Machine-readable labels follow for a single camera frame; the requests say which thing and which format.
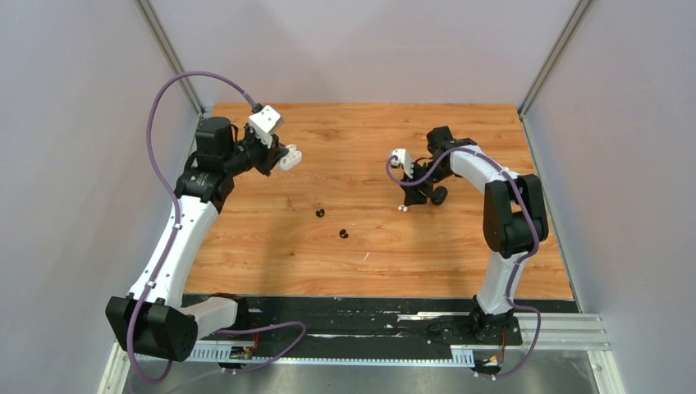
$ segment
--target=black round object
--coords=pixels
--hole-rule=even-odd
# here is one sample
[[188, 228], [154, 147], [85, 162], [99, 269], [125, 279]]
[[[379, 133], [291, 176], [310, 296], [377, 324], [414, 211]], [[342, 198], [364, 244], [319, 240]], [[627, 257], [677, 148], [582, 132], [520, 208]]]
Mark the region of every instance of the black round object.
[[433, 190], [433, 194], [430, 196], [430, 202], [433, 205], [440, 205], [445, 202], [447, 197], [447, 188], [445, 186], [438, 186]]

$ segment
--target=wood surface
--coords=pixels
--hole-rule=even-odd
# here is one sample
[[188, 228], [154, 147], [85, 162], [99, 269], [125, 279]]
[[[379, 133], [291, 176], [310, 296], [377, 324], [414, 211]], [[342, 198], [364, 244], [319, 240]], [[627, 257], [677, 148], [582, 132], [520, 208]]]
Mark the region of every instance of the wood surface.
[[[428, 156], [425, 135], [448, 125], [520, 173], [532, 160], [512, 105], [274, 104], [284, 144], [302, 163], [270, 177], [256, 171], [236, 188], [204, 240], [186, 290], [257, 295], [470, 297], [483, 283], [489, 249], [483, 196], [446, 179], [441, 206], [407, 213], [401, 188], [385, 174], [387, 154]], [[245, 104], [218, 104], [215, 116], [243, 126]], [[317, 209], [325, 216], [318, 218]], [[349, 237], [342, 239], [339, 231]], [[527, 264], [516, 296], [572, 297], [551, 234]]]

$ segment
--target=white wall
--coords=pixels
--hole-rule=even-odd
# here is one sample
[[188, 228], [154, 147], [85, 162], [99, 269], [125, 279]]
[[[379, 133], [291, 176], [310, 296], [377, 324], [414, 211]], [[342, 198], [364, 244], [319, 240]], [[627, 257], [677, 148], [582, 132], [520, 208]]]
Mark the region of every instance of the white wall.
[[[577, 0], [153, 0], [184, 68], [269, 102], [521, 103]], [[206, 105], [240, 101], [194, 81]]]
[[[0, 53], [0, 391], [94, 392], [104, 307], [169, 211], [144, 127], [171, 72], [132, 1], [2, 2]], [[174, 180], [195, 114], [171, 91], [154, 143]]]
[[529, 114], [576, 295], [632, 394], [696, 384], [694, 21], [690, 0], [595, 2]]

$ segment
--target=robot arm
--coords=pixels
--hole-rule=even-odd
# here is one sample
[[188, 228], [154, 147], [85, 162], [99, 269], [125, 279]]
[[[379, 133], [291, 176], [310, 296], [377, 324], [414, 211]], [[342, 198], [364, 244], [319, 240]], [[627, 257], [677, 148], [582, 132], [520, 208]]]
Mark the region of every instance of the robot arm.
[[[486, 156], [470, 139], [455, 140], [449, 127], [437, 127], [427, 135], [428, 151], [432, 157], [427, 163], [415, 163], [405, 149], [391, 152], [391, 167], [404, 168], [401, 188], [405, 192], [404, 205], [426, 204], [428, 198], [442, 204], [447, 196], [444, 186], [433, 186], [454, 175], [471, 182], [484, 195], [483, 234], [491, 250], [483, 286], [475, 296], [476, 305], [471, 314], [472, 329], [482, 341], [493, 339], [501, 328], [509, 326], [512, 307], [510, 298], [526, 261], [519, 258], [533, 248], [533, 237], [522, 212], [513, 212], [514, 194], [507, 174], [520, 190], [525, 206], [533, 220], [540, 241], [548, 237], [548, 224], [543, 202], [541, 181], [534, 174], [521, 176]], [[422, 183], [416, 180], [425, 177]]]
[[242, 312], [238, 310], [239, 297], [214, 295], [187, 308], [181, 307], [181, 298], [201, 242], [234, 189], [234, 176], [252, 168], [269, 176], [276, 165], [286, 171], [302, 159], [294, 145], [279, 142], [275, 131], [281, 124], [282, 117], [275, 109], [257, 106], [249, 116], [244, 138], [234, 141], [232, 129], [236, 134], [237, 128], [226, 118], [200, 122], [195, 132], [197, 150], [187, 160], [174, 190], [181, 209], [178, 234], [156, 281], [150, 282], [150, 276], [176, 226], [173, 206], [143, 273], [126, 297], [114, 296], [108, 302], [106, 315], [123, 350], [136, 297], [145, 286], [151, 289], [135, 316], [135, 353], [183, 361], [198, 339], [235, 324]]

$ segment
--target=black end effector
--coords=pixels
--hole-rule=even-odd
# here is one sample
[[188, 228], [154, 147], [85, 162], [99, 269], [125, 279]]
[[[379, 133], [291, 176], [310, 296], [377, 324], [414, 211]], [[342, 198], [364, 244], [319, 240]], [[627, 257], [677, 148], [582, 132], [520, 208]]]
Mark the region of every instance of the black end effector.
[[256, 168], [265, 176], [288, 150], [280, 144], [277, 135], [267, 147], [249, 125], [245, 126], [242, 140], [232, 139], [232, 130], [237, 127], [225, 117], [203, 119], [195, 132], [196, 151], [186, 162], [184, 172], [176, 181], [176, 197], [191, 195], [200, 197], [201, 202], [212, 202], [218, 212], [222, 211], [227, 196], [235, 187], [234, 176]]
[[[466, 145], [476, 145], [476, 143], [470, 138], [464, 138], [461, 140], [455, 140], [452, 136], [450, 128], [448, 126], [435, 127], [429, 133], [426, 134], [426, 139], [428, 140], [428, 151], [432, 155], [430, 161], [426, 164], [414, 163], [413, 169], [413, 179], [420, 179], [425, 174], [430, 171], [433, 163], [442, 156], [448, 149], [466, 146]], [[450, 169], [450, 161], [443, 159], [437, 165], [437, 168], [433, 171], [430, 177], [423, 183], [416, 186], [402, 186], [401, 189], [404, 191], [404, 205], [414, 205], [414, 204], [426, 204], [428, 198], [435, 205], [440, 205], [445, 202], [447, 197], [447, 188], [444, 186], [434, 187], [436, 183], [442, 181], [448, 176], [453, 175]], [[402, 181], [411, 181], [411, 179], [405, 174]]]
[[[106, 315], [118, 344], [126, 349], [126, 334], [136, 300], [111, 297]], [[160, 359], [183, 361], [194, 349], [198, 324], [180, 311], [159, 303], [144, 302], [135, 320], [133, 351]]]
[[[548, 221], [544, 207], [542, 182], [534, 174], [515, 179], [522, 201], [532, 218], [539, 242], [548, 237]], [[534, 247], [532, 232], [522, 212], [512, 212], [515, 193], [507, 181], [486, 184], [483, 197], [483, 235], [492, 251], [504, 258], [530, 251]]]

